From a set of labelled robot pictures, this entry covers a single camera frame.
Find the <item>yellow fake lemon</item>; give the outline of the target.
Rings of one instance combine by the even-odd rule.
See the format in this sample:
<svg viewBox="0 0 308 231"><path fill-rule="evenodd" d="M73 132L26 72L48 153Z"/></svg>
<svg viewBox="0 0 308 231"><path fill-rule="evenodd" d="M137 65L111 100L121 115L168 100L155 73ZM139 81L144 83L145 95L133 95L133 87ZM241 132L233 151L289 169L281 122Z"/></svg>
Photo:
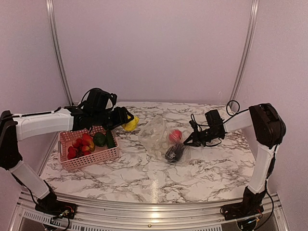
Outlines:
<svg viewBox="0 0 308 231"><path fill-rule="evenodd" d="M133 131L136 129L137 125L139 123L139 118L137 116L134 116L134 119L129 121L126 124L121 125L121 127L125 130L125 131Z"/></svg>

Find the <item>red fake pepper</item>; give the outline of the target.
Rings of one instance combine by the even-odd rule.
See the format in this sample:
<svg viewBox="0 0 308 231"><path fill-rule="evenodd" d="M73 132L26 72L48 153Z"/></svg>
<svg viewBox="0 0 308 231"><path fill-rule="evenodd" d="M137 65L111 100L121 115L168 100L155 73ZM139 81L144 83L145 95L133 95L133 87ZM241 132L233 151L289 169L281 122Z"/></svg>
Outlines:
<svg viewBox="0 0 308 231"><path fill-rule="evenodd" d="M178 129L174 129L169 133L168 139L171 143L181 142L182 132Z"/></svg>

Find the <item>dark purple fake eggplant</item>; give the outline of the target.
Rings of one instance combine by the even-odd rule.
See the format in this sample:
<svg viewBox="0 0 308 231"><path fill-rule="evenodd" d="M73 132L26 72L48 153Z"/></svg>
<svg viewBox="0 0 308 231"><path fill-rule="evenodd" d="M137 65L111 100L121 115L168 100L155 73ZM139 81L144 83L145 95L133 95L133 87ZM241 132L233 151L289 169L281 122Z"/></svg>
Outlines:
<svg viewBox="0 0 308 231"><path fill-rule="evenodd" d="M181 160L185 150L185 145L182 143L176 143L171 146L165 153L165 159L169 163L176 163Z"/></svg>

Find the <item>clear zip top bag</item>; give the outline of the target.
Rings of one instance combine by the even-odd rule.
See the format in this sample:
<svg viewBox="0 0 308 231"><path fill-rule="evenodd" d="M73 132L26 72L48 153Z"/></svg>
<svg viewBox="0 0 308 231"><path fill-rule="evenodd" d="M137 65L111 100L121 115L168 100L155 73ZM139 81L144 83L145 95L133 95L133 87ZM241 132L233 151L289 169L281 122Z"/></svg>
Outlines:
<svg viewBox="0 0 308 231"><path fill-rule="evenodd" d="M171 164L171 165L184 165L191 159L191 151L185 145L185 150L180 161L176 163L169 163L165 159L167 150L176 143L171 143L168 139L169 133L174 130L169 128L167 122L162 116L157 115L143 126L138 134L140 143L144 146L146 151L153 156L156 160Z"/></svg>

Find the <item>green fake cucumber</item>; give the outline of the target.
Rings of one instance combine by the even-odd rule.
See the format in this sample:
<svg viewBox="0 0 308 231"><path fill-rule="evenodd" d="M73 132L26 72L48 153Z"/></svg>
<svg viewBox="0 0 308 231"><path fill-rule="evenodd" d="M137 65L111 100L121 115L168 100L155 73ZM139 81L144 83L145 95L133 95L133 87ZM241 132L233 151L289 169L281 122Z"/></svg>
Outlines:
<svg viewBox="0 0 308 231"><path fill-rule="evenodd" d="M116 147L113 135L111 133L111 131L106 131L105 133L105 137L106 137L106 145L109 149Z"/></svg>

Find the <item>dark green fake avocado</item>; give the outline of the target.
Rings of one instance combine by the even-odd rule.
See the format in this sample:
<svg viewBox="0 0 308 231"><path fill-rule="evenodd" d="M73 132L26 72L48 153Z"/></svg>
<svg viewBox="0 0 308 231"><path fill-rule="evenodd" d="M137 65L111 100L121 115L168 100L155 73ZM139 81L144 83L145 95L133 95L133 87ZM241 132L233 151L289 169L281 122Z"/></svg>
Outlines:
<svg viewBox="0 0 308 231"><path fill-rule="evenodd" d="M106 145L106 136L102 132L96 132L93 136L93 142L98 147Z"/></svg>

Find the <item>red orange fake mango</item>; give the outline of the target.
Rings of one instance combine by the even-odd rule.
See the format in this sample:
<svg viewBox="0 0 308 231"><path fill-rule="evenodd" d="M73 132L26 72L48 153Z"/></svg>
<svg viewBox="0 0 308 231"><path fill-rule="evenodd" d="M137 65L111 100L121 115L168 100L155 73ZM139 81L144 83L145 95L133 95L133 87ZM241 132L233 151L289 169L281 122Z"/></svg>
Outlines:
<svg viewBox="0 0 308 231"><path fill-rule="evenodd" d="M88 141L89 143L89 148L90 148L90 151L91 152L94 152L95 151L95 144L93 141Z"/></svg>

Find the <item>red fake cherry tomato bunch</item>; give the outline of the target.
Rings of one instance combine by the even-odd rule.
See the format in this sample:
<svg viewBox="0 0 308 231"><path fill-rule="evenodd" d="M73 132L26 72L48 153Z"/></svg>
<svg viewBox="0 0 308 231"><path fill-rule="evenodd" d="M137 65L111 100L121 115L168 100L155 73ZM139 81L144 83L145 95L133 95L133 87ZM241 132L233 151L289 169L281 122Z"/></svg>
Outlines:
<svg viewBox="0 0 308 231"><path fill-rule="evenodd" d="M92 154L88 141L93 141L92 136L88 133L83 133L81 138L73 140L72 145L67 149L67 159L71 160Z"/></svg>

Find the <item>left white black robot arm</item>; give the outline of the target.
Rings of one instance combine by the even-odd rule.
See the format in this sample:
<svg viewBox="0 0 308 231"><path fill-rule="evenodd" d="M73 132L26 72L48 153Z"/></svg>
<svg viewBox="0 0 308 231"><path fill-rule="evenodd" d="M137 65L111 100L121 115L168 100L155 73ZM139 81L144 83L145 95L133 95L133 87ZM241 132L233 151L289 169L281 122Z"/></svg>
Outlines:
<svg viewBox="0 0 308 231"><path fill-rule="evenodd" d="M113 130L121 126L126 131L137 127L139 119L125 107L116 106L117 95L100 88L88 90L79 105L58 107L53 111L12 114L9 110L0 116L0 167L37 197L39 207L50 214L61 210L60 201L41 177L23 161L18 142L54 132L78 131L101 126Z"/></svg>

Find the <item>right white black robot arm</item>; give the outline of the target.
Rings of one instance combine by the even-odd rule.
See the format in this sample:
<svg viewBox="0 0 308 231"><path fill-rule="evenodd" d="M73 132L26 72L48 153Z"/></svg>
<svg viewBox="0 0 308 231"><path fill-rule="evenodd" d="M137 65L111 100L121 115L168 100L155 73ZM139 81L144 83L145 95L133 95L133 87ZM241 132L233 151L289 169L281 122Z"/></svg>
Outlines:
<svg viewBox="0 0 308 231"><path fill-rule="evenodd" d="M257 159L253 175L244 190L242 202L225 207L226 210L237 208L242 215L248 216L261 204L267 192L267 181L272 173L278 148L286 134L286 125L270 103L250 106L226 120L222 119L218 110L208 111L205 118L205 130L200 130L200 125L194 117L191 118L193 132L184 141L184 145L206 147L212 140L224 139L227 133L248 127L253 127L255 131Z"/></svg>

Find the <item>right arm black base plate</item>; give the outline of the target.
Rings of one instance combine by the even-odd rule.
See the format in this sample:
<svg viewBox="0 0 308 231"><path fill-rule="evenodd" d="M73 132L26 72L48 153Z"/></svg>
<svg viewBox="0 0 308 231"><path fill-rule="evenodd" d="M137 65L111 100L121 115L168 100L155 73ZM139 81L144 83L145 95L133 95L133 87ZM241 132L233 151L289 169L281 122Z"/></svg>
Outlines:
<svg viewBox="0 0 308 231"><path fill-rule="evenodd" d="M265 197L266 191L254 194L248 187L243 193L243 200L239 203L223 205L220 208L220 213L225 220L232 220L252 216L264 211L262 200Z"/></svg>

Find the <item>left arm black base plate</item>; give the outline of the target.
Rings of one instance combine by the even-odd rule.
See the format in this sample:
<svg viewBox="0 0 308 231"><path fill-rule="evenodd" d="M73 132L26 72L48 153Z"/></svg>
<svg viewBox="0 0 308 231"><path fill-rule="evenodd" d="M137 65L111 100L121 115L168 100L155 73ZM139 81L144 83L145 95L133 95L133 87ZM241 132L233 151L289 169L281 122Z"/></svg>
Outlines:
<svg viewBox="0 0 308 231"><path fill-rule="evenodd" d="M70 202L59 201L53 189L49 188L49 193L46 197L43 199L37 199L35 209L53 215L53 219L73 219L75 217L77 205Z"/></svg>

